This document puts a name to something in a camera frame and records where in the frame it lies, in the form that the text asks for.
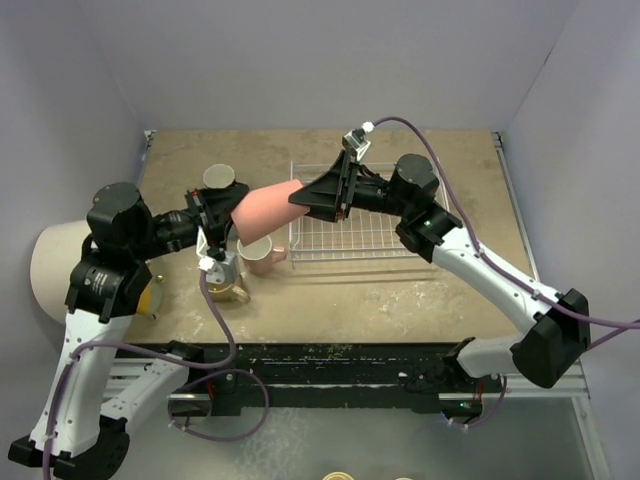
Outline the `black hexagonal ceramic mug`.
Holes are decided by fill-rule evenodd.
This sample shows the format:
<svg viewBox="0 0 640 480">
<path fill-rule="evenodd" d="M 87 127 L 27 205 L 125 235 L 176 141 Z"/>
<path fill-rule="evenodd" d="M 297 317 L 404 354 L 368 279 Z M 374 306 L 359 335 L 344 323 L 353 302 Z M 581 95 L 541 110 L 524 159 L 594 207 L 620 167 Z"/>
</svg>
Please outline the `black hexagonal ceramic mug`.
<svg viewBox="0 0 640 480">
<path fill-rule="evenodd" d="M 235 170 L 226 164 L 214 164 L 208 167 L 202 175 L 206 188 L 223 189 L 231 186 L 236 180 Z"/>
</svg>

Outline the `salmon tall tumbler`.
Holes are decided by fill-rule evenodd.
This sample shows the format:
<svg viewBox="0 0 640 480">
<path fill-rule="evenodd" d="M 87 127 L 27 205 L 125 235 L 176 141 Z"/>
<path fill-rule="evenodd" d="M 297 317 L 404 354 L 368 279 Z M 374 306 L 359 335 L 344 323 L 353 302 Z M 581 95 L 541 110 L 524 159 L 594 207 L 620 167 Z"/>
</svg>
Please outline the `salmon tall tumbler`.
<svg viewBox="0 0 640 480">
<path fill-rule="evenodd" d="M 248 246 L 306 215 L 308 207 L 289 202 L 302 187 L 293 179 L 250 191 L 231 213 L 241 243 Z"/>
</svg>

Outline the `pink cup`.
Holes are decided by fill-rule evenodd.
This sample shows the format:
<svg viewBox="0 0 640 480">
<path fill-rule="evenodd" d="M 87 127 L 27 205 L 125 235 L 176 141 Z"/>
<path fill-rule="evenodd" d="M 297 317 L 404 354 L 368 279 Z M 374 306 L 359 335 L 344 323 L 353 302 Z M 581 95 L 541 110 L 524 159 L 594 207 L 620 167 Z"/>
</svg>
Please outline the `pink cup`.
<svg viewBox="0 0 640 480">
<path fill-rule="evenodd" d="M 288 258 L 288 250 L 284 247 L 276 246 L 269 235 L 250 244 L 244 244 L 241 240 L 238 240 L 237 252 L 245 269 L 254 275 L 265 275 L 277 263 Z"/>
</svg>

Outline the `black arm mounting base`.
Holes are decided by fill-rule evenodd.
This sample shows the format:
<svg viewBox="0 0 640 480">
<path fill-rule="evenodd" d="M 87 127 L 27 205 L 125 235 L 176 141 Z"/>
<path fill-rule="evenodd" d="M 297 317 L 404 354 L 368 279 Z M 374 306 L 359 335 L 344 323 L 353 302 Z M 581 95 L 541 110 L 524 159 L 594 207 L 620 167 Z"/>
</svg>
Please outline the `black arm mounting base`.
<svg viewBox="0 0 640 480">
<path fill-rule="evenodd" d="M 245 408 L 408 409 L 477 416 L 501 384 L 454 370 L 451 343 L 244 343 L 223 374 L 192 370 L 182 392 L 212 414 Z"/>
</svg>

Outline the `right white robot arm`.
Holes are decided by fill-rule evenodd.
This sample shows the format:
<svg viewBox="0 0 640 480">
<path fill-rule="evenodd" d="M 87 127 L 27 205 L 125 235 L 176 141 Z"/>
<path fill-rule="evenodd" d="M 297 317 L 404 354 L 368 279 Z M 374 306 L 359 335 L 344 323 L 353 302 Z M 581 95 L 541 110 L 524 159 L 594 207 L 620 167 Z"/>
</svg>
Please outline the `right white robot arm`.
<svg viewBox="0 0 640 480">
<path fill-rule="evenodd" d="M 446 383 L 467 391 L 491 374 L 520 374 L 549 389 L 590 344 L 590 329 L 574 319 L 588 301 L 571 289 L 560 293 L 519 271 L 491 250 L 474 246 L 468 228 L 436 200 L 440 181 L 429 160 L 405 154 L 385 179 L 346 151 L 322 176 L 290 194 L 316 220 L 338 222 L 356 208 L 398 217 L 400 242 L 425 261 L 463 280 L 516 327 L 512 336 L 467 338 L 444 360 Z"/>
</svg>

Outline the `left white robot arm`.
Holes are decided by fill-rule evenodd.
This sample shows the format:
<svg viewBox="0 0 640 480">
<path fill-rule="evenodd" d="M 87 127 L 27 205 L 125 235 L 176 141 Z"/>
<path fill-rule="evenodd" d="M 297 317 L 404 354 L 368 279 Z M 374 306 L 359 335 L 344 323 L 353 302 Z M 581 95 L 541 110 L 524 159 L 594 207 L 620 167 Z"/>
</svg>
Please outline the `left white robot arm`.
<svg viewBox="0 0 640 480">
<path fill-rule="evenodd" d="M 237 346 L 217 307 L 229 346 L 207 363 L 201 349 L 180 342 L 161 352 L 123 343 L 152 284 L 149 261 L 194 247 L 202 275 L 221 259 L 231 214 L 249 188 L 190 190 L 186 206 L 153 215 L 132 183 L 114 183 L 94 196 L 90 232 L 70 274 L 64 344 L 41 416 L 31 433 L 12 442 L 8 457 L 38 468 L 46 479 L 110 479 L 135 427 L 179 388 L 194 392 L 205 371 L 229 365 Z"/>
</svg>

